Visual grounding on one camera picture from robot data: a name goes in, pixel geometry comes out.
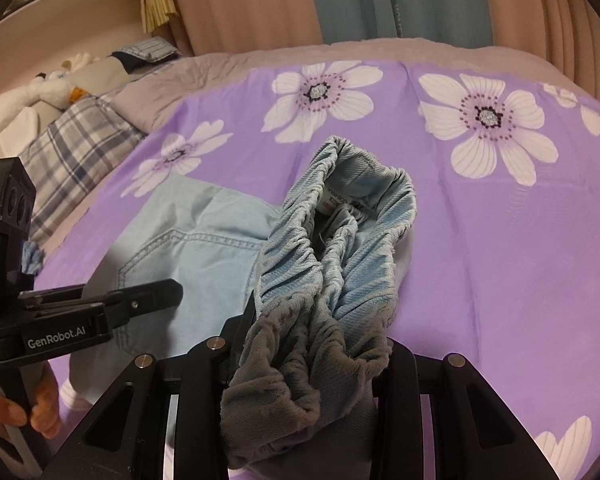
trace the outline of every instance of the silver screw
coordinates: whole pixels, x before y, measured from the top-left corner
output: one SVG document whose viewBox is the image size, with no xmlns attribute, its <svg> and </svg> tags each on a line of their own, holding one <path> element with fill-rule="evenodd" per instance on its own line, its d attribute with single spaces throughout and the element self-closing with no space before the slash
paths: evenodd
<svg viewBox="0 0 600 480">
<path fill-rule="evenodd" d="M 212 350 L 219 350 L 225 345 L 224 338 L 216 335 L 206 340 L 206 346 Z"/>
<path fill-rule="evenodd" d="M 451 354 L 448 359 L 449 364 L 456 368 L 462 368 L 466 364 L 466 359 L 460 354 Z"/>
<path fill-rule="evenodd" d="M 151 363 L 154 362 L 154 358 L 149 354 L 142 354 L 136 357 L 134 362 L 138 368 L 147 368 L 148 366 L 151 366 Z"/>
</svg>

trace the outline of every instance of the flower print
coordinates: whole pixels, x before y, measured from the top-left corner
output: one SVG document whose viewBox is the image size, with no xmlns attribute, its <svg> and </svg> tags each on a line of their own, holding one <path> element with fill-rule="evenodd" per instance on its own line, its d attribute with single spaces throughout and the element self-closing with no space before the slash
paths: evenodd
<svg viewBox="0 0 600 480">
<path fill-rule="evenodd" d="M 195 170 L 200 162 L 200 156 L 222 146 L 233 134 L 218 135 L 224 126 L 223 121 L 200 124 L 189 140 L 180 134 L 169 134 L 162 143 L 159 158 L 148 158 L 136 171 L 132 184 L 127 187 L 122 196 L 134 191 L 135 197 L 146 195 L 158 184 L 165 180 L 171 171 L 186 175 Z"/>
<path fill-rule="evenodd" d="M 558 104 L 563 108 L 573 108 L 578 104 L 576 94 L 565 88 L 556 88 L 547 83 L 542 83 L 542 88 L 544 88 L 545 92 L 554 96 L 555 100 L 558 101 Z"/>
<path fill-rule="evenodd" d="M 440 74 L 425 74 L 419 79 L 424 91 L 445 105 L 420 102 L 426 130 L 440 140 L 470 133 L 451 153 L 456 173 L 467 178 L 490 175 L 499 151 L 519 184 L 535 184 L 536 168 L 531 157 L 553 163 L 558 159 L 558 150 L 549 137 L 535 131 L 544 125 L 544 112 L 533 94 L 514 90 L 503 100 L 504 81 L 466 74 L 460 79 L 464 86 Z"/>
<path fill-rule="evenodd" d="M 587 108 L 585 105 L 580 105 L 580 115 L 582 116 L 582 122 L 589 130 L 591 135 L 596 137 L 600 134 L 600 114 L 591 108 Z"/>
<path fill-rule="evenodd" d="M 355 121 L 369 115 L 374 102 L 363 92 L 353 90 L 382 79 L 375 66 L 361 61 L 336 61 L 305 65 L 300 73 L 283 72 L 271 84 L 279 97 L 264 117 L 263 132 L 286 126 L 276 135 L 277 142 L 308 142 L 327 119 Z"/>
<path fill-rule="evenodd" d="M 539 434 L 534 441 L 560 480 L 576 480 L 589 452 L 591 435 L 591 419 L 583 415 L 570 425 L 560 442 L 550 431 Z"/>
</svg>

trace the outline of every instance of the yellow tassel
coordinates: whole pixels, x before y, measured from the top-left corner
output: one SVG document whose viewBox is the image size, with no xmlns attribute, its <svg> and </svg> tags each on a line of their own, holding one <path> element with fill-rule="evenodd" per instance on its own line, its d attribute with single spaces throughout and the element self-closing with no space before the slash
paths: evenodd
<svg viewBox="0 0 600 480">
<path fill-rule="evenodd" d="M 140 15 L 142 30 L 150 34 L 156 28 L 168 23 L 178 13 L 173 0 L 140 0 Z"/>
</svg>

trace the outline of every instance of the blue fuzzy object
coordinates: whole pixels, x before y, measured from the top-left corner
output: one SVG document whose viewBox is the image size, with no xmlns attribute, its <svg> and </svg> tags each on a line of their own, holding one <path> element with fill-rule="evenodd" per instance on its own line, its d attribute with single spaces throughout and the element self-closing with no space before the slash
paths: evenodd
<svg viewBox="0 0 600 480">
<path fill-rule="evenodd" d="M 45 253 L 35 242 L 24 242 L 22 246 L 22 272 L 37 276 L 42 270 L 42 260 Z"/>
</svg>

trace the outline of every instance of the human hand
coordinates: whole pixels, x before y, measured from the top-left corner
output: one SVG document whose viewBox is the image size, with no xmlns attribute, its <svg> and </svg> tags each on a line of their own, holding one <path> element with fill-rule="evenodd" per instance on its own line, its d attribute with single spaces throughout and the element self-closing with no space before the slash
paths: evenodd
<svg viewBox="0 0 600 480">
<path fill-rule="evenodd" d="M 29 418 L 19 405 L 0 396 L 0 437 L 9 440 L 4 425 L 20 428 L 27 422 L 30 422 L 31 427 L 45 438 L 53 438 L 58 434 L 62 425 L 58 403 L 58 382 L 49 363 L 45 363 L 34 398 L 35 405 Z"/>
</svg>

